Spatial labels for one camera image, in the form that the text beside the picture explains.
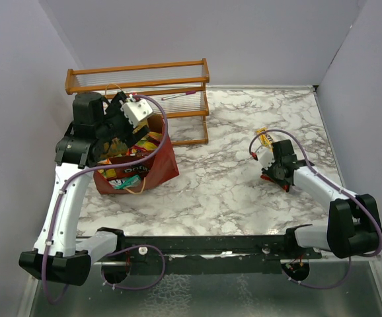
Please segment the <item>yellow M&M's packet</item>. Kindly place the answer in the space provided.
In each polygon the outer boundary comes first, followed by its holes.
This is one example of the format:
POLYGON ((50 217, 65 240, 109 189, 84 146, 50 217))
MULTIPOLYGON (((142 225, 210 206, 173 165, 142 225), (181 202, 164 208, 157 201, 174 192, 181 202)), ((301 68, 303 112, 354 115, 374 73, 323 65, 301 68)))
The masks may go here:
POLYGON ((261 145, 263 147, 271 149, 272 143, 274 142, 274 140, 266 131, 267 131, 267 128, 263 127, 261 129, 256 130, 256 134, 257 135, 260 134, 259 141, 260 141, 261 145))

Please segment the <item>Fox's fruit candy bag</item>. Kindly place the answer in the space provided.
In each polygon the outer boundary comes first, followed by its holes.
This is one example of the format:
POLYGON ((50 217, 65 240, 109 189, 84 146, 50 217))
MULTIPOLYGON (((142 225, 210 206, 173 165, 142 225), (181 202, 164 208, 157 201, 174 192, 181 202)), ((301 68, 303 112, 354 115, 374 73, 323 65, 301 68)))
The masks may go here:
POLYGON ((126 154, 128 156, 147 156, 151 154, 160 145, 162 138, 162 133, 149 132, 134 146, 129 148, 126 154))

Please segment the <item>gold teal kettle chips bag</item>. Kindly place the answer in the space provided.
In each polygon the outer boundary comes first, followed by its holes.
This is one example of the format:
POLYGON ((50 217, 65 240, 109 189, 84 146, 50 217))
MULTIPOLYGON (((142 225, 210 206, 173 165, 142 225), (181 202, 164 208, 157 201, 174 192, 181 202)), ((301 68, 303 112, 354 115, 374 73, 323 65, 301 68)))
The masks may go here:
POLYGON ((99 161, 110 159, 113 157, 122 157, 128 152, 128 147, 125 143, 121 142, 118 138, 111 140, 104 144, 103 154, 101 154, 99 161))

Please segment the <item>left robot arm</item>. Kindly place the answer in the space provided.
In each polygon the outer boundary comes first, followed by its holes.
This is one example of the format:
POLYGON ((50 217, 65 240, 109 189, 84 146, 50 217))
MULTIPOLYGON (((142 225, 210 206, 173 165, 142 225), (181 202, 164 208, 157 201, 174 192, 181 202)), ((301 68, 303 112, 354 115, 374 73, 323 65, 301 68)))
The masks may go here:
POLYGON ((40 235, 19 265, 31 276, 81 286, 91 266, 104 255, 116 261, 126 251, 114 229, 101 229, 86 241, 76 230, 87 186, 113 139, 134 146, 149 133, 140 127, 153 114, 148 101, 118 92, 111 100, 99 92, 82 92, 73 101, 73 119, 56 145, 55 182, 40 235))

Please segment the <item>orange snack packet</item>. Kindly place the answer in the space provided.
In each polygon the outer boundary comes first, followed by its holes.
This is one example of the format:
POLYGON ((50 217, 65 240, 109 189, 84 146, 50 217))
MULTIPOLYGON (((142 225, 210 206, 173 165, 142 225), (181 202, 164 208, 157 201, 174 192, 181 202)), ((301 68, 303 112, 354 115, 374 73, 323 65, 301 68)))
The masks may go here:
MULTIPOLYGON (((98 163, 99 166, 111 166, 112 162, 109 158, 103 159, 98 163)), ((117 179, 117 173, 115 168, 108 169, 99 169, 98 172, 106 179, 106 180, 114 180, 117 179)))

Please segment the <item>red Doritos chip bag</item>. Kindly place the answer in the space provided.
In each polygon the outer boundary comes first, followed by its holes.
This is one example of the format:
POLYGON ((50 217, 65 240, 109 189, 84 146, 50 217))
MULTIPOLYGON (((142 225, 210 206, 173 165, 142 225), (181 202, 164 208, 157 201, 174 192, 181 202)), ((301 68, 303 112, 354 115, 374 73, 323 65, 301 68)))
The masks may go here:
POLYGON ((110 180, 121 180, 124 178, 131 178, 135 175, 138 175, 140 178, 144 178, 148 175, 151 167, 153 166, 152 162, 146 161, 140 164, 135 164, 131 166, 125 166, 122 168, 115 168, 108 177, 110 180))

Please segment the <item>teal white snack pouch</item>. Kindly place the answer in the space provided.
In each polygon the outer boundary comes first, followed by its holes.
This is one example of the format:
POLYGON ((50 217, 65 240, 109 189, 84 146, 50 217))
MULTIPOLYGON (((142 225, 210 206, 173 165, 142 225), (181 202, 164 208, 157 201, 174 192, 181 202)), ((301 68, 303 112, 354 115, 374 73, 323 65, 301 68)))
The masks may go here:
POLYGON ((123 190, 125 188, 136 187, 141 183, 141 178, 138 175, 121 178, 121 179, 113 179, 108 182, 115 190, 123 190))

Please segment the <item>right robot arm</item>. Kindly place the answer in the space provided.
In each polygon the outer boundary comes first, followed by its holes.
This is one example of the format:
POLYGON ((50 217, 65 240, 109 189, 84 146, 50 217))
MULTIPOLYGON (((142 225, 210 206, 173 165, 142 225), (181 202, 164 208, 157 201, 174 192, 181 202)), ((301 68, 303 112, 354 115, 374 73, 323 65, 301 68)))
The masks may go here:
POLYGON ((328 212, 326 225, 302 225, 290 229, 284 253, 298 258, 307 248, 332 252, 338 258, 373 253, 382 246, 382 228, 375 198, 349 191, 323 176, 314 164, 299 159, 289 139, 260 147, 255 156, 262 166, 261 178, 286 192, 295 186, 310 195, 328 212))

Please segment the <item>red cookie snack packet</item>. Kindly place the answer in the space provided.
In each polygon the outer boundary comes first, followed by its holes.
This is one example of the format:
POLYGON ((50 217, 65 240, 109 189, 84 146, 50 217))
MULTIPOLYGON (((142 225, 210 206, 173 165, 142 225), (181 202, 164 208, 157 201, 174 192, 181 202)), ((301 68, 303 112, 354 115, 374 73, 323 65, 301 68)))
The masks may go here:
POLYGON ((263 180, 266 180, 266 181, 269 181, 269 182, 272 182, 272 183, 278 185, 285 192, 289 192, 289 190, 290 190, 290 184, 287 181, 285 181, 285 180, 277 180, 277 179, 271 178, 271 177, 269 177, 268 175, 265 175, 265 174, 261 174, 260 177, 263 180))

